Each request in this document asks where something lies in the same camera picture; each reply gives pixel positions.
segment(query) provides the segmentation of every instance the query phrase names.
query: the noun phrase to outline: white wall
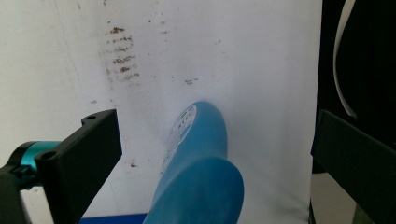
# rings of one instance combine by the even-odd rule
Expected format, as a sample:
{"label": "white wall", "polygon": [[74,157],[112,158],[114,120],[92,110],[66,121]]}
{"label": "white wall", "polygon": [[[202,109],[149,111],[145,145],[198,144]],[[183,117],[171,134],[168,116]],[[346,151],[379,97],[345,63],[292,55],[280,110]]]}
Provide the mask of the white wall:
{"label": "white wall", "polygon": [[[123,157],[86,216],[147,212],[173,121],[207,100],[245,179],[240,223],[305,223],[320,11],[315,0],[3,0],[0,164],[117,108]],[[27,205],[50,223],[38,194]]]}

